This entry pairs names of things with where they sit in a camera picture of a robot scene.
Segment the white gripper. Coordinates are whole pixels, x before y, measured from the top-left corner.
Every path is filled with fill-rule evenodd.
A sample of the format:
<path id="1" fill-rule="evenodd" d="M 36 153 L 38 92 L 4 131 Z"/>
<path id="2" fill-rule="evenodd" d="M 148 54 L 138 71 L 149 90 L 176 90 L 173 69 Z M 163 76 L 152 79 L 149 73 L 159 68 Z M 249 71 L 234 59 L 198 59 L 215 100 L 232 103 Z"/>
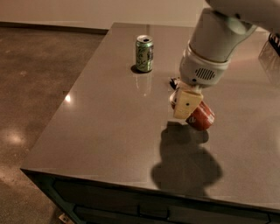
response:
<path id="1" fill-rule="evenodd" d="M 227 48 L 197 53 L 191 44 L 188 44 L 180 61 L 180 79 L 190 86 L 210 87 L 219 82 L 228 69 L 229 62 L 230 51 Z M 173 116 L 177 119 L 187 119 L 202 100 L 202 94 L 177 88 L 169 98 L 174 109 Z"/>

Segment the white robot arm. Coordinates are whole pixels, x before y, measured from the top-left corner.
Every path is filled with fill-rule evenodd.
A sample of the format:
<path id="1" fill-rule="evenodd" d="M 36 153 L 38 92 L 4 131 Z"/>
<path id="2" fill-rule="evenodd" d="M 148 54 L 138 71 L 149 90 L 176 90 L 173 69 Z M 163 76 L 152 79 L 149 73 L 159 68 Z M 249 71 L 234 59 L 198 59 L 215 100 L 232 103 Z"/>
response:
<path id="1" fill-rule="evenodd" d="M 280 0 L 206 0 L 209 4 L 184 50 L 173 115 L 186 119 L 219 82 L 235 48 L 258 27 L 280 34 Z"/>

